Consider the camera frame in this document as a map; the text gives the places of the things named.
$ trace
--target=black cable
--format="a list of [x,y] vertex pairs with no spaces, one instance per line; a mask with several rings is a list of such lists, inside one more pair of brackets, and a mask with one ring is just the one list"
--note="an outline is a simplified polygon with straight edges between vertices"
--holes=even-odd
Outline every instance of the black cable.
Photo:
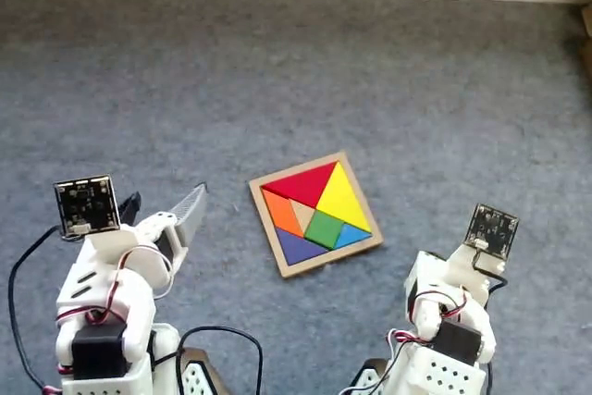
[[[403,350],[403,347],[406,346],[407,344],[409,344],[410,342],[413,342],[413,341],[406,341],[406,342],[402,343],[402,345],[397,350],[397,353],[395,353],[395,357],[392,359],[392,363],[390,363],[390,365],[385,370],[385,373],[382,374],[382,377],[378,380],[375,387],[372,389],[372,391],[368,395],[372,395],[374,392],[376,392],[378,390],[378,388],[380,387],[380,385],[385,381],[385,379],[387,379],[387,376],[389,376],[390,370],[393,368],[395,363],[397,363],[397,360],[399,359],[399,355],[401,355],[401,351]],[[364,389],[350,390],[350,395],[352,395],[352,392],[354,392],[354,391],[357,392],[358,390],[364,390]]]
[[448,294],[446,294],[446,293],[444,293],[443,291],[440,291],[440,290],[425,290],[425,291],[420,291],[413,298],[413,302],[415,302],[415,300],[417,300],[417,298],[419,298],[420,296],[431,295],[431,294],[442,295],[442,296],[445,296],[446,298],[448,298],[449,301],[452,301],[452,304],[454,304],[454,309],[453,310],[457,310],[457,309],[460,309],[461,308],[461,305],[462,304],[459,305],[456,301],[454,301],[454,298],[452,298],[450,295],[448,295]]
[[[479,260],[479,257],[481,256],[482,252],[483,252],[482,250],[479,250],[475,254],[475,257],[473,258],[473,270],[476,270],[477,272],[481,273],[482,275],[485,275],[486,277],[494,278],[497,281],[499,281],[498,284],[496,284],[495,286],[493,286],[489,289],[489,296],[487,297],[487,302],[483,306],[483,308],[485,310],[487,310],[487,306],[489,305],[489,299],[491,298],[491,295],[496,290],[506,287],[508,285],[508,279],[501,277],[500,275],[496,275],[495,273],[491,273],[481,267],[476,266],[477,261]],[[489,363],[487,363],[487,389],[485,392],[486,395],[491,395],[492,390],[493,390],[493,363],[491,363],[491,361],[490,361]]]
[[176,372],[177,372],[177,386],[179,387],[179,395],[185,395],[185,389],[183,388],[183,377],[181,374],[181,355],[183,354],[184,348],[183,346],[185,345],[185,341],[187,340],[187,338],[191,335],[193,335],[194,333],[197,332],[207,332],[207,331],[218,331],[218,332],[229,332],[229,333],[234,333],[235,335],[239,335],[240,337],[246,338],[248,339],[250,342],[252,342],[255,347],[257,348],[257,351],[259,352],[259,365],[257,366],[257,387],[255,390],[255,395],[259,395],[261,393],[261,378],[263,375],[263,348],[261,347],[261,344],[259,343],[259,341],[249,335],[247,332],[243,332],[242,330],[238,330],[236,328],[233,327],[224,327],[224,326],[201,326],[201,327],[195,327],[192,328],[190,330],[188,330],[187,332],[185,332],[183,334],[183,336],[181,337],[181,340],[179,341],[179,346],[177,347],[177,352],[176,352],[176,359],[175,359],[175,367],[176,367]]
[[171,358],[175,358],[177,356],[177,351],[171,352],[168,355],[165,356],[161,356],[160,358],[158,358],[157,360],[154,360],[154,364],[153,364],[153,370],[155,367],[157,367],[159,364],[164,363],[165,361],[170,360]]
[[25,369],[25,372],[31,379],[31,381],[37,386],[41,391],[45,387],[45,383],[35,374],[33,369],[31,368],[31,362],[27,357],[27,353],[25,353],[25,348],[22,344],[22,338],[20,337],[19,332],[19,323],[17,322],[17,314],[15,310],[15,280],[17,278],[17,272],[19,271],[20,266],[24,263],[29,256],[35,250],[41,246],[49,238],[54,232],[59,230],[59,226],[53,226],[48,229],[42,237],[37,240],[22,256],[18,259],[18,261],[12,266],[12,270],[10,270],[10,277],[8,278],[8,313],[10,316],[10,328],[12,330],[12,338],[17,345],[18,355],[20,356],[20,361],[22,362],[22,366]]

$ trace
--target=purple triangle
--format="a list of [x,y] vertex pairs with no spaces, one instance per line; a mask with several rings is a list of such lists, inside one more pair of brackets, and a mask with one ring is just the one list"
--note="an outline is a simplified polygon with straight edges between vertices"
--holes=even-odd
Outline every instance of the purple triangle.
[[276,228],[276,232],[288,265],[301,263],[319,254],[327,253],[327,250],[320,245],[294,236],[281,228]]

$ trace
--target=beige triangle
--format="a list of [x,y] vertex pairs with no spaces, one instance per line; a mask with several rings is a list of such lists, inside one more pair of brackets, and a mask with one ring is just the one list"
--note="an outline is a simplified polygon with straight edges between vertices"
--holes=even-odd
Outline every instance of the beige triangle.
[[292,209],[294,210],[294,215],[296,215],[296,219],[300,224],[300,228],[302,229],[302,233],[306,232],[308,225],[315,214],[315,210],[308,205],[300,204],[297,201],[293,201],[290,199],[290,204],[292,204]]

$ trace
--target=orange triangle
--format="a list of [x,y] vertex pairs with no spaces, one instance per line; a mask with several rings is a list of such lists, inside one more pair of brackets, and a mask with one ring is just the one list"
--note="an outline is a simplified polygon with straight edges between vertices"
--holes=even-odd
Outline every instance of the orange triangle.
[[302,229],[302,233],[306,232],[308,225],[313,219],[313,215],[315,214],[315,210],[308,205],[300,204],[298,201],[292,201],[290,199],[290,204],[292,205],[292,210],[294,210],[294,215],[296,215],[296,219],[298,219],[298,223],[300,224],[300,228]]
[[292,235],[300,236],[302,238],[304,234],[296,215],[294,215],[294,210],[292,209],[290,201],[272,193],[271,191],[261,189],[261,192],[267,203],[267,209],[274,221],[274,225]]

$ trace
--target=blue triangle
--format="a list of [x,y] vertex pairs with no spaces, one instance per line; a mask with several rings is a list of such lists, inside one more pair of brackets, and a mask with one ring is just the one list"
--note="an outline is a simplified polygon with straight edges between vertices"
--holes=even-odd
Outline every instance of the blue triangle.
[[327,253],[327,249],[320,245],[294,236],[281,228],[276,228],[276,232],[288,265],[301,263],[319,254]]
[[343,224],[343,227],[341,228],[341,233],[337,238],[337,243],[333,248],[338,249],[339,247],[345,247],[346,245],[353,244],[357,241],[365,240],[366,238],[370,238],[371,236],[372,233],[360,230],[359,228],[351,226],[349,224]]

